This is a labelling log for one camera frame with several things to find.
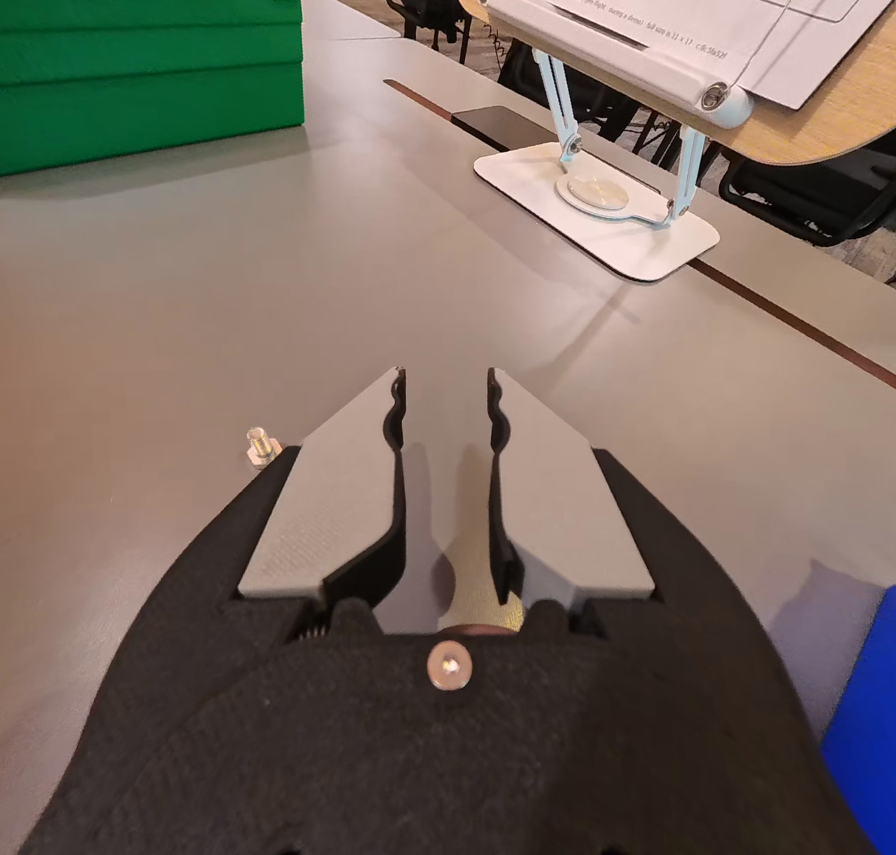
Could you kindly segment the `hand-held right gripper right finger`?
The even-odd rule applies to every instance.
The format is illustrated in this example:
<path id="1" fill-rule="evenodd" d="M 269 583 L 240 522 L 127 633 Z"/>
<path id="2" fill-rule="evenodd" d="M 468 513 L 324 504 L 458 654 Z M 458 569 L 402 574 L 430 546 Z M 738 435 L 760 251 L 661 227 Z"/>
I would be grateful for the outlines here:
<path id="1" fill-rule="evenodd" d="M 498 602 L 644 600 L 655 581 L 588 439 L 487 371 L 489 568 Z"/>

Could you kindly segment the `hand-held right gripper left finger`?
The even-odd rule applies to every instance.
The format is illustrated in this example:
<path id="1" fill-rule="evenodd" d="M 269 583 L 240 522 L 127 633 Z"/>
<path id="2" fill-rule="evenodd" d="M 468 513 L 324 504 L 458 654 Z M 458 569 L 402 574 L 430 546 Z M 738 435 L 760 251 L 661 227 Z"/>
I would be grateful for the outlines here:
<path id="1" fill-rule="evenodd" d="M 406 371 L 381 377 L 308 435 L 238 584 L 246 599 L 376 607 L 406 566 Z"/>

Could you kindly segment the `white and wood document stand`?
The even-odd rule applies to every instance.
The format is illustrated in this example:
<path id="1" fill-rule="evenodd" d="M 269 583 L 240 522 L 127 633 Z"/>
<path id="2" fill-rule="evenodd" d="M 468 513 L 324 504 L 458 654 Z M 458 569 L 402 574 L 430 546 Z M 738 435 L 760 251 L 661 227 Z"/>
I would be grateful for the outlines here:
<path id="1" fill-rule="evenodd" d="M 622 278 L 653 283 L 711 250 L 720 234 L 693 212 L 707 141 L 764 165 L 833 159 L 894 131 L 894 2 L 800 109 L 709 83 L 538 0 L 461 0 L 475 17 L 530 45 L 556 145 L 477 159 L 476 175 Z M 666 196 L 590 155 L 567 71 L 577 70 L 678 122 L 678 177 Z"/>

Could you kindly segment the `blue plastic bin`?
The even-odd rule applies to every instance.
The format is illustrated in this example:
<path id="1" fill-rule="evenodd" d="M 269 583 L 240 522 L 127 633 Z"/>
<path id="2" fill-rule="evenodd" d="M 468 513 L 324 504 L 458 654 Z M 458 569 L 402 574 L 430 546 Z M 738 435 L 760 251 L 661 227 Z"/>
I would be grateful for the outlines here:
<path id="1" fill-rule="evenodd" d="M 875 850 L 895 852 L 895 588 L 883 594 L 823 737 L 825 764 Z"/>

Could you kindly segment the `black chair base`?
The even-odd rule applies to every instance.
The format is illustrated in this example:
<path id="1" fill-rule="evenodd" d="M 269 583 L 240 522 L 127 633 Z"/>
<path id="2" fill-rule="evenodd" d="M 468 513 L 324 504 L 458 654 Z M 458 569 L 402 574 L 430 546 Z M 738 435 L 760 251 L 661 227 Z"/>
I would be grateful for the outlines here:
<path id="1" fill-rule="evenodd" d="M 832 247 L 894 229 L 895 131 L 845 155 L 800 166 L 731 161 L 719 196 L 801 241 Z"/>

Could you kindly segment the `green plastic bin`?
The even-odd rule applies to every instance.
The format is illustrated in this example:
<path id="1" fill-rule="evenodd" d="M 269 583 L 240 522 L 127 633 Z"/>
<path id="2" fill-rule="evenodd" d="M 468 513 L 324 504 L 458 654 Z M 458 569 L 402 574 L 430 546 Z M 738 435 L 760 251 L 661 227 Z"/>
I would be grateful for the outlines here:
<path id="1" fill-rule="evenodd" d="M 301 0 L 1 0 L 1 173 L 300 126 Z"/>

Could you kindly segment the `printed instruction sheet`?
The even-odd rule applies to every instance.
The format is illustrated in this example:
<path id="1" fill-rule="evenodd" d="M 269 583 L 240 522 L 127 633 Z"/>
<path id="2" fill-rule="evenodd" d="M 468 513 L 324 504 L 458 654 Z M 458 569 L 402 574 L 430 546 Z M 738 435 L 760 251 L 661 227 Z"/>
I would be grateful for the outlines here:
<path id="1" fill-rule="evenodd" d="M 538 0 L 656 55 L 800 109 L 894 0 Z"/>

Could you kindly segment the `black office chair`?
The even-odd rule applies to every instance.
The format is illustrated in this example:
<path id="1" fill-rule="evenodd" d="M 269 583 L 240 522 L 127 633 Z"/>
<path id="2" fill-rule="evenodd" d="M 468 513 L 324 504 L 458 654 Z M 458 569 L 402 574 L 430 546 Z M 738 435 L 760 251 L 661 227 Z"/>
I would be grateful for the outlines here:
<path id="1" fill-rule="evenodd" d="M 434 34 L 432 49 L 438 51 L 439 36 L 448 44 L 460 42 L 459 63 L 465 65 L 469 47 L 472 17 L 459 0 L 386 0 L 388 6 L 404 19 L 403 36 L 416 40 L 419 28 Z"/>

